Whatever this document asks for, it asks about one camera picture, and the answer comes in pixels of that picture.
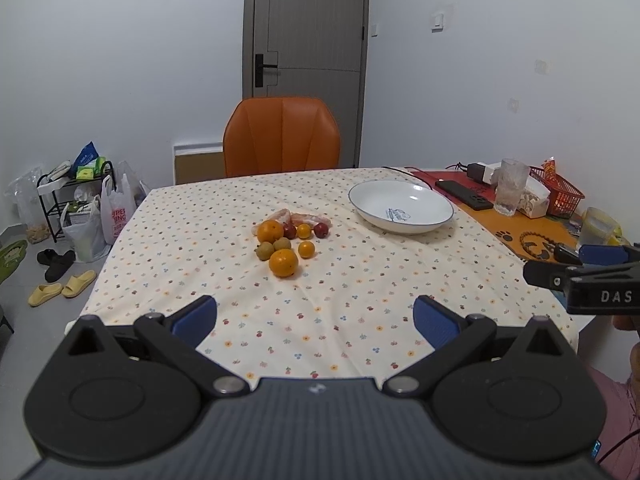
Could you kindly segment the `brown longan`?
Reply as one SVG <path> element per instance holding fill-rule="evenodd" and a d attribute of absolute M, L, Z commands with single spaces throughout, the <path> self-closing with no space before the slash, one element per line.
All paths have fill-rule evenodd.
<path fill-rule="evenodd" d="M 265 240 L 256 247 L 255 254 L 260 261 L 268 261 L 275 251 L 273 244 Z"/>
<path fill-rule="evenodd" d="M 275 250 L 290 249 L 291 247 L 291 241 L 286 237 L 281 237 L 273 243 Z"/>

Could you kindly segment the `large orange front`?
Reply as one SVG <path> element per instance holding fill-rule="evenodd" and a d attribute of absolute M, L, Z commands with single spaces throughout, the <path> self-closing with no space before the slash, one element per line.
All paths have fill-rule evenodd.
<path fill-rule="evenodd" d="M 277 278 L 289 278 L 297 268 L 298 258 L 290 248 L 276 250 L 269 258 L 269 269 Z"/>

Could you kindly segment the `large orange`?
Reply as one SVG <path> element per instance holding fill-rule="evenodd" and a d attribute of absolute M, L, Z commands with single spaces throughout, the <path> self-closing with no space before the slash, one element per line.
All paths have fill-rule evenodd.
<path fill-rule="evenodd" d="M 276 250 L 269 258 L 269 269 L 277 278 L 289 278 L 297 268 L 298 258 L 290 248 Z"/>
<path fill-rule="evenodd" d="M 272 244 L 284 237 L 283 224 L 273 219 L 266 220 L 257 227 L 256 236 L 260 244 Z"/>

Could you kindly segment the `large orange back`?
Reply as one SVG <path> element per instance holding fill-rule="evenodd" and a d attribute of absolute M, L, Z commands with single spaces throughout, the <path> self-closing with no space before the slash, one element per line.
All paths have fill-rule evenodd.
<path fill-rule="evenodd" d="M 266 220 L 257 227 L 256 236 L 260 244 L 272 244 L 284 237 L 283 224 L 273 219 Z"/>

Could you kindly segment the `red cherry fruit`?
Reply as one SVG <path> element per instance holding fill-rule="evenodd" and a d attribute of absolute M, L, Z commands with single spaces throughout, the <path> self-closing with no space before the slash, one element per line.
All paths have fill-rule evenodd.
<path fill-rule="evenodd" d="M 317 223 L 314 226 L 314 235 L 319 238 L 325 238 L 329 234 L 329 227 L 322 222 Z"/>
<path fill-rule="evenodd" d="M 297 237 L 297 229 L 293 223 L 285 223 L 283 225 L 283 234 L 289 240 L 294 240 Z"/>

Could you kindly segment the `small yellow kumquat front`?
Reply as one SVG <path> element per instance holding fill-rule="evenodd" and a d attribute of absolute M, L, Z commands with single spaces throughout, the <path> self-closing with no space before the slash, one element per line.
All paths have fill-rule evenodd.
<path fill-rule="evenodd" d="M 304 240 L 303 242 L 298 244 L 298 254 L 303 259 L 310 259 L 316 253 L 316 246 L 310 240 Z"/>

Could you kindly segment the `small yellow kumquat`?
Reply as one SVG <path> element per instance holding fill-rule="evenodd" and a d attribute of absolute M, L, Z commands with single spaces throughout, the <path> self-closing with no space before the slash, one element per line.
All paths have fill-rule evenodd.
<path fill-rule="evenodd" d="M 298 244 L 298 254 L 303 259 L 310 259 L 316 253 L 316 246 L 310 240 L 304 240 L 303 242 Z"/>
<path fill-rule="evenodd" d="M 312 235 L 312 227 L 309 224 L 301 223 L 296 226 L 296 236 L 300 240 L 309 240 Z"/>

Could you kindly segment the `pomelo segment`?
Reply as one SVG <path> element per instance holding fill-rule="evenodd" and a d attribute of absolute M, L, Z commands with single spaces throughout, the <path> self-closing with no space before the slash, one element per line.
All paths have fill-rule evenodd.
<path fill-rule="evenodd" d="M 288 224 L 291 222 L 291 211 L 289 211 L 286 208 L 280 209 L 278 211 L 275 211 L 273 214 L 270 214 L 269 217 L 265 218 L 265 220 L 262 220 L 261 222 L 258 222 L 257 224 L 255 224 L 254 226 L 252 226 L 252 234 L 254 236 L 257 235 L 258 232 L 258 228 L 259 226 L 269 220 L 274 220 L 279 222 L 280 224 L 282 224 L 282 226 L 284 226 L 285 224 Z"/>
<path fill-rule="evenodd" d="M 291 214 L 291 222 L 294 226 L 300 224 L 308 224 L 312 228 L 318 223 L 325 224 L 328 228 L 332 226 L 332 222 L 329 218 L 318 216 L 318 214 Z"/>

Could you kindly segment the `small yellow kumquat back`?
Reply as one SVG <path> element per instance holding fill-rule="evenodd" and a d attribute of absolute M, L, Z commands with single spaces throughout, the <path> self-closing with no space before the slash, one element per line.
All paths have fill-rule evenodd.
<path fill-rule="evenodd" d="M 301 223 L 296 226 L 296 236 L 300 240 L 309 240 L 312 235 L 312 227 L 309 224 Z"/>

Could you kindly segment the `yellow slipper right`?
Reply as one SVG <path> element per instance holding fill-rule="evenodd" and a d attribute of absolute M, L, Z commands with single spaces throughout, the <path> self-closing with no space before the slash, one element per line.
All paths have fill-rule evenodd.
<path fill-rule="evenodd" d="M 96 279 L 96 272 L 88 270 L 78 275 L 72 275 L 63 286 L 61 294 L 67 299 L 73 299 L 84 292 Z"/>

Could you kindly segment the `white power adapter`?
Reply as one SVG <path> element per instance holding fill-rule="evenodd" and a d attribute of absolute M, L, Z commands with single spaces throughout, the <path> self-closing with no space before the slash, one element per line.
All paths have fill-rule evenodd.
<path fill-rule="evenodd" d="M 496 185 L 500 172 L 500 162 L 484 164 L 484 162 L 471 162 L 466 166 L 466 176 L 477 183 Z"/>

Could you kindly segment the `black slippers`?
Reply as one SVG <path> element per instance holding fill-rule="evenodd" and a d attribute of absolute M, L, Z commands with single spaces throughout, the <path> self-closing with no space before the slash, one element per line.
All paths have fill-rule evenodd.
<path fill-rule="evenodd" d="M 47 283 L 54 283 L 62 278 L 70 270 L 75 260 L 76 254 L 73 249 L 64 252 L 64 254 L 58 254 L 53 249 L 45 249 L 38 252 L 37 255 L 37 262 L 47 268 L 44 272 L 44 280 Z"/>

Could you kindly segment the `yellow slipper left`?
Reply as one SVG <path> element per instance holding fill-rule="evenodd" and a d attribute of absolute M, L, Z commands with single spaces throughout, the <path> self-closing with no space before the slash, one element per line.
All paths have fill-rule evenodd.
<path fill-rule="evenodd" d="M 62 292 L 60 283 L 38 285 L 29 295 L 27 302 L 32 308 L 40 307 Z"/>

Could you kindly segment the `white plate blue rim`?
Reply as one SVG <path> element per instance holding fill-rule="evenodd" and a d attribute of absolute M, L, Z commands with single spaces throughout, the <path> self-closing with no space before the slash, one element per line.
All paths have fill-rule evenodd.
<path fill-rule="evenodd" d="M 349 190 L 348 199 L 372 226 L 395 234 L 425 234 L 454 218 L 446 197 L 410 182 L 361 182 Z"/>

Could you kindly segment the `grey door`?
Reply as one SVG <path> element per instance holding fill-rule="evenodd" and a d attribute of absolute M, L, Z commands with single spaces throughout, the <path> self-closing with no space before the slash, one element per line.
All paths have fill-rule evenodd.
<path fill-rule="evenodd" d="M 340 165 L 360 154 L 369 0 L 244 0 L 242 95 L 313 96 L 340 128 Z"/>

